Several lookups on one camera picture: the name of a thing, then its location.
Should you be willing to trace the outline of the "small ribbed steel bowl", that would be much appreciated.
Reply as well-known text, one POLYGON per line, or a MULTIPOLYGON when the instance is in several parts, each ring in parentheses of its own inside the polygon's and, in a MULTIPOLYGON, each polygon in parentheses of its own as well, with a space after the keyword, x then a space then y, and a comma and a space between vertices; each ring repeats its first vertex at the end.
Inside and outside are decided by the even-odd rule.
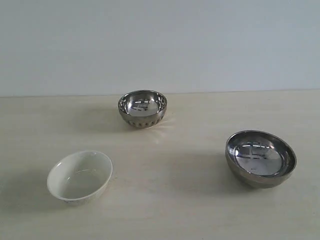
POLYGON ((148 89, 129 92, 117 103, 122 119, 137 129, 158 124, 163 119, 167 106, 168 100, 162 93, 148 89))

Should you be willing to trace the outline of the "white floral ceramic bowl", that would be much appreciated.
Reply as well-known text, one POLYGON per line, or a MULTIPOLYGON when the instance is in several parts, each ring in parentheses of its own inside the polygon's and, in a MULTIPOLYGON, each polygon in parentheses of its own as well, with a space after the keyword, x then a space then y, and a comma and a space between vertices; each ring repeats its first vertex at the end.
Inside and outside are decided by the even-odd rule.
POLYGON ((48 173, 47 189, 56 199, 80 206, 98 199, 113 173, 112 160, 99 151, 84 150, 61 159, 48 173))

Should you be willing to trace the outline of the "large plain steel bowl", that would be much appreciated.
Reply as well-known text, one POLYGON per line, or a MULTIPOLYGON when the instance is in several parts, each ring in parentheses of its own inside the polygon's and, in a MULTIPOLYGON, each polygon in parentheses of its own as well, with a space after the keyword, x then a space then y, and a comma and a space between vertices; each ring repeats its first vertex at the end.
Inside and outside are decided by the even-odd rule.
POLYGON ((255 189, 281 185, 293 173, 297 157, 281 138, 260 130, 242 130, 225 144, 225 158, 233 175, 255 189))

